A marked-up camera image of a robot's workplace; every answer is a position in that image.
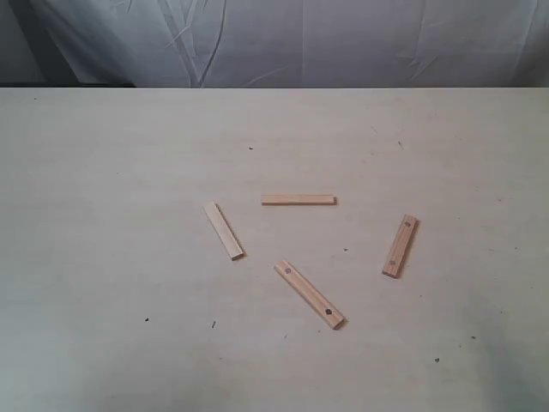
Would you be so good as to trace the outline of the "white backdrop cloth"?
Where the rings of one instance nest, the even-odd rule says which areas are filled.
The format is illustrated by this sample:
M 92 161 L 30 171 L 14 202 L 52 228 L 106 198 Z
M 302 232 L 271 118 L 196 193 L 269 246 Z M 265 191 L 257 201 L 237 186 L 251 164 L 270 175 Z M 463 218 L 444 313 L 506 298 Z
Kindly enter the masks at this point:
M 4 85 L 544 87 L 545 1 L 4 1 Z

